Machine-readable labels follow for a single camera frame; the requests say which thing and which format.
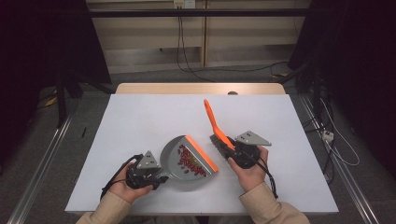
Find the scatter of red beans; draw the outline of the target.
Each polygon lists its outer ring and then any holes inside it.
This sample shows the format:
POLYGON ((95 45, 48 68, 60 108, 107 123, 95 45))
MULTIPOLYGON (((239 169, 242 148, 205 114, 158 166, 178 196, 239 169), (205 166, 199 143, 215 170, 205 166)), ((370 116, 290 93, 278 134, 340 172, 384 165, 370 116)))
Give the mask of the scatter of red beans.
POLYGON ((180 166, 180 169, 183 171, 183 173, 184 173, 185 175, 194 175, 194 176, 198 176, 198 175, 199 175, 199 176, 207 177, 207 172, 206 172, 204 166, 200 163, 200 161, 198 160, 198 158, 197 158, 197 157, 196 157, 185 145, 179 146, 178 149, 177 149, 177 153, 178 153, 178 155, 179 155, 179 159, 178 159, 177 164, 180 166), (185 159, 186 159, 188 156, 190 156, 190 155, 192 155, 192 156, 198 161, 198 163, 203 167, 203 169, 204 169, 204 171, 205 171, 203 174, 197 174, 197 173, 195 173, 195 172, 192 172, 192 171, 184 164, 185 159))

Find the orange hand brush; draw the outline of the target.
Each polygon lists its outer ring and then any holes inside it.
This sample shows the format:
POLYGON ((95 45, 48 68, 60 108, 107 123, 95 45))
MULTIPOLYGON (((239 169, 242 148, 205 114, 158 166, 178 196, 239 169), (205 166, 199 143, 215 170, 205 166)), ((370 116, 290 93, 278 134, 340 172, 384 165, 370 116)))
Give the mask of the orange hand brush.
POLYGON ((205 111, 210 121, 213 130, 213 136, 211 137, 214 145, 218 148, 218 150, 222 153, 223 157, 225 158, 224 153, 226 151, 235 153, 232 143, 227 138, 226 134, 219 128, 218 124, 216 123, 215 116, 213 114, 211 105, 207 99, 204 99, 204 106, 205 111))

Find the grey dustpan with orange edge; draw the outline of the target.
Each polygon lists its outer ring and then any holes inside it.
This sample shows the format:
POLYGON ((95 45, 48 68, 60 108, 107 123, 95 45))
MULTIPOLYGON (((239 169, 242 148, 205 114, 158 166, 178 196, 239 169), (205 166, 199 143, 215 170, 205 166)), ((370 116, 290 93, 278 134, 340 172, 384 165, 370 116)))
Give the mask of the grey dustpan with orange edge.
POLYGON ((181 135, 172 139, 164 148, 160 157, 160 165, 168 180, 173 186, 182 189, 196 188, 210 180, 219 172, 219 167, 213 162, 204 149, 190 136, 181 135), (179 155, 177 149, 179 146, 185 145, 204 166, 207 177, 185 175, 177 164, 179 155))

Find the scatter of small green beans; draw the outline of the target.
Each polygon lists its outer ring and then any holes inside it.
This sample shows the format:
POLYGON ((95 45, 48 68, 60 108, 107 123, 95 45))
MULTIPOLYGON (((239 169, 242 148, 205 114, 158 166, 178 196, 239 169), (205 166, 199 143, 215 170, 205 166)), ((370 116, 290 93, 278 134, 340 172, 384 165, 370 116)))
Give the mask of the scatter of small green beans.
POLYGON ((185 161, 184 164, 192 171, 195 172, 197 174, 203 174, 205 171, 203 169, 203 167, 198 163, 198 161, 192 156, 188 156, 185 161))

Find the white table board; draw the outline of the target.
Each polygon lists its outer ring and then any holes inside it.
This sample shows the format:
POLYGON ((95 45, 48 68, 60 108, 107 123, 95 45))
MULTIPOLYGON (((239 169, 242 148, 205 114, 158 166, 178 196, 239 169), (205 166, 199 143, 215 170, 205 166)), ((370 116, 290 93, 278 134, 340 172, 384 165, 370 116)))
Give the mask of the white table board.
POLYGON ((136 200, 135 215, 243 215, 242 189, 228 163, 211 143, 205 111, 231 138, 252 131, 271 142, 268 166, 278 199, 306 214, 335 213, 338 207, 318 165, 292 101, 276 95, 114 94, 83 165, 66 211, 84 213, 99 203, 102 188, 135 154, 159 156, 173 138, 188 134, 218 166, 192 183, 168 180, 136 200))

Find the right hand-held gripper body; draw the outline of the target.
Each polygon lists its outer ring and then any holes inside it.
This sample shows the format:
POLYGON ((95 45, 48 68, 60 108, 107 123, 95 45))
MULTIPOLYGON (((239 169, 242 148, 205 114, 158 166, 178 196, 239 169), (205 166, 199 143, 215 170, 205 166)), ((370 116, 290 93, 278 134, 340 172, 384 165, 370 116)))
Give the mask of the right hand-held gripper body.
POLYGON ((271 142, 252 131, 237 135, 234 142, 235 153, 233 159, 243 169, 251 168, 259 161, 261 153, 258 146, 270 147, 272 145, 271 142))

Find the wooden table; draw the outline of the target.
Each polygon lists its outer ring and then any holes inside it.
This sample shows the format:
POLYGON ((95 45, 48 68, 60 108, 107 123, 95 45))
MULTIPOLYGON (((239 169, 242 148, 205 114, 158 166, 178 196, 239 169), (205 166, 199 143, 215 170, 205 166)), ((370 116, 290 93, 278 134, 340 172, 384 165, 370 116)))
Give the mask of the wooden table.
POLYGON ((285 94, 277 83, 121 83, 116 94, 285 94))

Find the black curtain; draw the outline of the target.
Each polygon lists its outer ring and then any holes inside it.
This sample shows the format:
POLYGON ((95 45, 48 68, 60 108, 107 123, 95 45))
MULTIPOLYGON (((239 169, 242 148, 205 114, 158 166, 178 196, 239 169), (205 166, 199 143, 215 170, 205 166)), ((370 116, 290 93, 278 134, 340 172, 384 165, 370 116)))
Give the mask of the black curtain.
POLYGON ((320 60, 322 78, 374 157, 396 178, 396 0, 311 0, 289 60, 308 59, 333 22, 320 60))
POLYGON ((110 83, 87 0, 0 0, 0 166, 22 140, 39 93, 110 83))

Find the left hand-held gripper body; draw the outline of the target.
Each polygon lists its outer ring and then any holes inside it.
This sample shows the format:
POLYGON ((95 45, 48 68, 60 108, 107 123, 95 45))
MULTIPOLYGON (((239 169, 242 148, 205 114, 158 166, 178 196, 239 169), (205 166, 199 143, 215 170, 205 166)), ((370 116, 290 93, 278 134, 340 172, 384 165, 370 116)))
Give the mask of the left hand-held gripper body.
POLYGON ((134 163, 127 170, 126 184, 132 189, 140 189, 145 186, 157 189, 156 184, 161 176, 158 177, 155 173, 162 168, 152 153, 148 151, 145 155, 134 155, 133 160, 134 163))

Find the black horizontal bar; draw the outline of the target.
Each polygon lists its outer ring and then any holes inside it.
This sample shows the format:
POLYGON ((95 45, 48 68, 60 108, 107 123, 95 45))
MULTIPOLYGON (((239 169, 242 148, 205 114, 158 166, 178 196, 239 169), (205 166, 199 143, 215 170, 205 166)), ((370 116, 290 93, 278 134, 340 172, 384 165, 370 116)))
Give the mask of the black horizontal bar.
POLYGON ((297 17, 306 16, 312 10, 306 8, 277 9, 134 9, 104 10, 93 9, 90 15, 94 18, 127 18, 127 17, 297 17))

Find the person's right hand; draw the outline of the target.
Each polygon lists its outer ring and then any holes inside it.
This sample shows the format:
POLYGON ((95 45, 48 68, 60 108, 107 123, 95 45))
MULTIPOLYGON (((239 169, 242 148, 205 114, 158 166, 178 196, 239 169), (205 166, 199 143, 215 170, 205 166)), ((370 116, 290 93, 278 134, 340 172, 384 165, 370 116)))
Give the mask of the person's right hand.
POLYGON ((268 150, 265 147, 258 147, 258 150, 261 153, 261 158, 258 160, 258 164, 255 164, 249 169, 239 167, 233 158, 227 159, 245 192, 248 192, 263 183, 266 176, 266 172, 263 170, 263 167, 265 166, 265 163, 267 163, 268 150))

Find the black metal stand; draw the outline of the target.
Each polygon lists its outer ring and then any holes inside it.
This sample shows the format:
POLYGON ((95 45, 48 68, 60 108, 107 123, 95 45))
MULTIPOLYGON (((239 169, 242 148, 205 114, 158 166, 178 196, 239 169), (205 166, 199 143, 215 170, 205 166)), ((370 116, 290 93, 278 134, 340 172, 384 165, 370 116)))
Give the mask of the black metal stand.
POLYGON ((67 117, 65 93, 72 98, 80 98, 83 94, 81 87, 74 76, 60 71, 56 76, 56 95, 58 101, 58 128, 61 128, 67 117))

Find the white wall socket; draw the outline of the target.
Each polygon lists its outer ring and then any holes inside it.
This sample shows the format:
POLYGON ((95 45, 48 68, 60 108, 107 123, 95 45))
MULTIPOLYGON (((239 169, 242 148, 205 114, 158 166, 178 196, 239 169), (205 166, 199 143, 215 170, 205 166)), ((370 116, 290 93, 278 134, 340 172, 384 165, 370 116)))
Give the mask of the white wall socket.
POLYGON ((173 0, 174 8, 178 9, 194 9, 196 8, 195 0, 173 0))

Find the aluminium floor rail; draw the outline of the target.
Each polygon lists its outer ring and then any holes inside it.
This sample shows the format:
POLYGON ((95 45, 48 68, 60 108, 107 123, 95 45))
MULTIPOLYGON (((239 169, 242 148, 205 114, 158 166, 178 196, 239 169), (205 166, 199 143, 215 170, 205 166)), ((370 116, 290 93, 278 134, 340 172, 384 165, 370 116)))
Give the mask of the aluminium floor rail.
POLYGON ((73 116, 69 115, 64 120, 62 125, 56 129, 56 132, 53 135, 42 160, 36 168, 28 186, 25 188, 25 191, 20 197, 16 207, 7 221, 7 224, 24 224, 31 207, 35 202, 35 198, 41 189, 44 179, 47 176, 55 155, 69 129, 72 118, 73 116))
POLYGON ((307 115, 309 116, 309 118, 311 118, 311 121, 318 133, 319 140, 324 145, 328 157, 332 161, 335 171, 338 173, 341 180, 343 181, 344 186, 346 187, 346 190, 351 197, 351 200, 353 201, 358 212, 360 213, 363 219, 363 223, 380 224, 367 197, 364 195, 361 187, 358 185, 352 173, 350 173, 349 171, 351 163, 346 162, 342 158, 336 147, 332 147, 327 140, 324 140, 322 138, 322 133, 318 130, 318 128, 320 127, 320 122, 314 115, 313 105, 310 102, 309 98, 307 96, 301 96, 300 99, 303 103, 307 115))

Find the person's left hand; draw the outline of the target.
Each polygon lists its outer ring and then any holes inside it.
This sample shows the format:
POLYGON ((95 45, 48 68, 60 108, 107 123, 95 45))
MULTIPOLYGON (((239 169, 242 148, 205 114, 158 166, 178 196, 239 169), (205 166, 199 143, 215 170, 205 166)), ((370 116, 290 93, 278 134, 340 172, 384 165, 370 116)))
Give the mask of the person's left hand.
POLYGON ((131 163, 128 163, 116 175, 109 191, 114 193, 118 197, 122 198, 124 201, 126 201, 128 203, 133 203, 136 199, 147 195, 150 191, 152 191, 153 187, 145 186, 140 189, 131 189, 125 182, 127 170, 130 166, 131 166, 131 163))

